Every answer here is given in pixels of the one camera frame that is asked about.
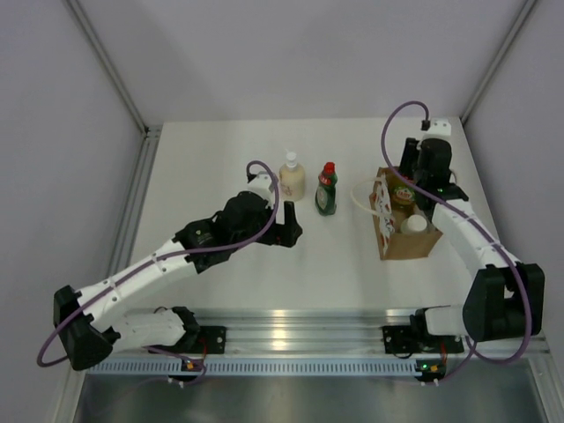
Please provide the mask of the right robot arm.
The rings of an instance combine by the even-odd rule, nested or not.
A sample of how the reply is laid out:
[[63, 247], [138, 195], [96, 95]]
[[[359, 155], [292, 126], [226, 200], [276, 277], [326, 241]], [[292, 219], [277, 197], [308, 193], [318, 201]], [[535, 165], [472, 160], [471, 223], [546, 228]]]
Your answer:
[[417, 186], [415, 201], [427, 220], [462, 258], [471, 287], [461, 305], [423, 308], [410, 320], [412, 343], [430, 350], [442, 336], [478, 342], [525, 338], [542, 328], [545, 274], [510, 254], [472, 209], [468, 196], [450, 180], [452, 149], [439, 138], [408, 138], [399, 172]]

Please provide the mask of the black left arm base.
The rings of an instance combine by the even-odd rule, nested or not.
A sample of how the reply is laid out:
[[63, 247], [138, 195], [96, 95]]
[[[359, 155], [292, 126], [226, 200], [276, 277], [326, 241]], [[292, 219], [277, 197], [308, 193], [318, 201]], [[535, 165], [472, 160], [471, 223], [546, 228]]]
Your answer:
[[197, 340], [190, 347], [190, 354], [221, 355], [226, 351], [225, 326], [201, 326]]

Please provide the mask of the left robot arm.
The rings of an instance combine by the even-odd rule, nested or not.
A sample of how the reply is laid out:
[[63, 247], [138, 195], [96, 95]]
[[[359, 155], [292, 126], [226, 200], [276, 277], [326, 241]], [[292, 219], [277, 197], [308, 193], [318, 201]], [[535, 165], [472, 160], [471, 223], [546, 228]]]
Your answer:
[[140, 301], [229, 260], [250, 243], [293, 247], [302, 234], [294, 204], [284, 221], [251, 191], [230, 198], [212, 217], [188, 223], [150, 256], [92, 286], [54, 295], [54, 325], [73, 369], [94, 367], [112, 353], [147, 348], [154, 353], [199, 351], [202, 329], [185, 306], [143, 312]]

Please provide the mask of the burlap canvas bag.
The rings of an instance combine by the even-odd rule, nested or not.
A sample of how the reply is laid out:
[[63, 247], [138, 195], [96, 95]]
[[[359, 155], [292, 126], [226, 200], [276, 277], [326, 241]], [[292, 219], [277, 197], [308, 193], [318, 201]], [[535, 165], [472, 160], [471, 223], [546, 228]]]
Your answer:
[[[417, 205], [412, 214], [392, 209], [389, 193], [392, 174], [388, 168], [379, 168], [373, 191], [369, 196], [371, 211], [375, 212], [373, 221], [380, 258], [382, 260], [409, 260], [428, 257], [442, 237], [442, 232], [431, 223]], [[419, 214], [427, 219], [428, 231], [426, 234], [400, 233], [402, 221], [413, 214]]]

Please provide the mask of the cream pump soap bottle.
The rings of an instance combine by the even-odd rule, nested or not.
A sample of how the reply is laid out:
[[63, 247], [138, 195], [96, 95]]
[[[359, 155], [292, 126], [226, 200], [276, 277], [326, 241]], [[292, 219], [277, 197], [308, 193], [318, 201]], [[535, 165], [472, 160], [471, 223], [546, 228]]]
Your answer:
[[300, 201], [305, 196], [305, 168], [295, 152], [286, 152], [286, 161], [278, 171], [279, 186], [286, 200]]

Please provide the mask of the yellow dish soap bottle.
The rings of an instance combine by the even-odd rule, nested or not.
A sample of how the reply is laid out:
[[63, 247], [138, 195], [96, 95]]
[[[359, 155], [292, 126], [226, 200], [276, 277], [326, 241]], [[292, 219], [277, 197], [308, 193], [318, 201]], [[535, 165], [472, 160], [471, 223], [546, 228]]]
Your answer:
[[390, 201], [393, 210], [412, 214], [416, 205], [415, 190], [402, 182], [395, 174], [390, 176]]

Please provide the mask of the green dish soap bottle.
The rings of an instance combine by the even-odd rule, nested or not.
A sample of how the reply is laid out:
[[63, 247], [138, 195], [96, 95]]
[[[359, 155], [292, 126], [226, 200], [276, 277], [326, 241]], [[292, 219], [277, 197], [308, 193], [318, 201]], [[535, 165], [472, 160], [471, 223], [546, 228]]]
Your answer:
[[334, 162], [327, 162], [318, 175], [318, 186], [315, 191], [315, 207], [322, 216], [330, 216], [336, 212], [336, 185], [338, 177]]

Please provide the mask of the white capped bottle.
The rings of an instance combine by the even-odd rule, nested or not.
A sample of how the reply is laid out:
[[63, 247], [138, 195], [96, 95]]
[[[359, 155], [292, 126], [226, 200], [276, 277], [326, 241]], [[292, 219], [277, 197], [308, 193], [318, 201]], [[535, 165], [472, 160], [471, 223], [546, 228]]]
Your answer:
[[401, 234], [426, 234], [428, 231], [427, 219], [419, 214], [413, 214], [404, 219], [400, 225]]

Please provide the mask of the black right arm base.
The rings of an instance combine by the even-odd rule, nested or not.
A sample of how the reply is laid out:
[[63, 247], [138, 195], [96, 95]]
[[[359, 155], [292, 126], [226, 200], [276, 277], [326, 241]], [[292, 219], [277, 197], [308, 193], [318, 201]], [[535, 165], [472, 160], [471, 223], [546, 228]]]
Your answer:
[[409, 358], [416, 352], [412, 328], [408, 325], [382, 326], [382, 340], [386, 354]]

